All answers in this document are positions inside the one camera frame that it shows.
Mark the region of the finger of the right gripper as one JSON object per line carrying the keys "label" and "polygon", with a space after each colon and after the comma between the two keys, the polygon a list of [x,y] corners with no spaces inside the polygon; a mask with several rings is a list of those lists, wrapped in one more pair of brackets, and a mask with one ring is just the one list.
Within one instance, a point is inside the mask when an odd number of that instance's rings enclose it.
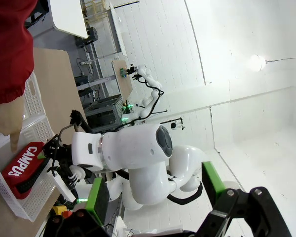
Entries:
{"label": "finger of the right gripper", "polygon": [[59,167],[59,160],[56,158],[55,160],[53,158],[47,158],[47,170],[46,173],[51,176],[55,177],[57,173],[57,168]]}
{"label": "finger of the right gripper", "polygon": [[59,137],[53,137],[47,140],[47,143],[44,144],[44,146],[42,147],[42,151],[38,155],[38,159],[50,158],[59,160],[60,143],[57,143],[58,139]]}

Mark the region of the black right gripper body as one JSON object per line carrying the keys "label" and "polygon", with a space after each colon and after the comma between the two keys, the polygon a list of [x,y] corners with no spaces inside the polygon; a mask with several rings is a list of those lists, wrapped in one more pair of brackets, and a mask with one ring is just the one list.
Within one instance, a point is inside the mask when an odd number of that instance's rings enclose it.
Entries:
{"label": "black right gripper body", "polygon": [[59,148],[59,167],[57,171],[61,171],[61,176],[71,177],[73,173],[70,170],[72,162],[72,146],[71,145],[60,145]]}

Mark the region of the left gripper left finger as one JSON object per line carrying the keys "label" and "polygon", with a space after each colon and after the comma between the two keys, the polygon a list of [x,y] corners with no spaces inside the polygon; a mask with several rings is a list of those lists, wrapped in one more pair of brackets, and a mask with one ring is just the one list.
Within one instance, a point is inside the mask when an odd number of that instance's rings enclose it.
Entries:
{"label": "left gripper left finger", "polygon": [[45,237],[107,237],[105,225],[110,195],[105,181],[95,178],[84,208],[68,217],[51,216],[45,226]]}

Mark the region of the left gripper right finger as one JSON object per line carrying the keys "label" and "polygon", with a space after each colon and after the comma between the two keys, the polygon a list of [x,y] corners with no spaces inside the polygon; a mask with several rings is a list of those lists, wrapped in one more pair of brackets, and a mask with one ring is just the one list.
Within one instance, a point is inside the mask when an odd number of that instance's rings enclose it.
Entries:
{"label": "left gripper right finger", "polygon": [[275,201],[265,187],[226,188],[209,161],[185,165],[185,177],[201,173],[202,185],[196,192],[206,191],[212,211],[196,232],[185,231],[186,237],[223,237],[233,219],[243,219],[255,237],[289,237],[291,233]]}

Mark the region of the person right hand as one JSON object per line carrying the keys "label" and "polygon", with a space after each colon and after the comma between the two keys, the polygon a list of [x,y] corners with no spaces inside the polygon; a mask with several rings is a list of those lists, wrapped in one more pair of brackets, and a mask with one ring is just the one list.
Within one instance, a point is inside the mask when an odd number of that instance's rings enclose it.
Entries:
{"label": "person right hand", "polygon": [[17,151],[24,115],[24,96],[9,103],[0,104],[0,133],[10,137],[10,148]]}

